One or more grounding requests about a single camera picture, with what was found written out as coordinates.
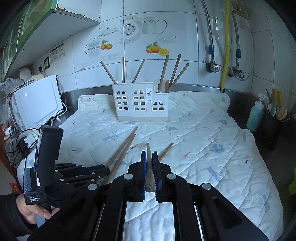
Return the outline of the person's left hand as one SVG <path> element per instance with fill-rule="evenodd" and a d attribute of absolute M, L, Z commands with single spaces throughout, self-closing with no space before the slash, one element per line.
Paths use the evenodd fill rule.
<path fill-rule="evenodd" d="M 20 215 L 24 218 L 26 222 L 31 225 L 36 224 L 35 216 L 50 219 L 60 210 L 59 208 L 54 208 L 51 211 L 48 211 L 44 207 L 37 204 L 27 205 L 25 203 L 25 198 L 23 194 L 18 195 L 18 197 L 16 198 L 16 206 Z"/>

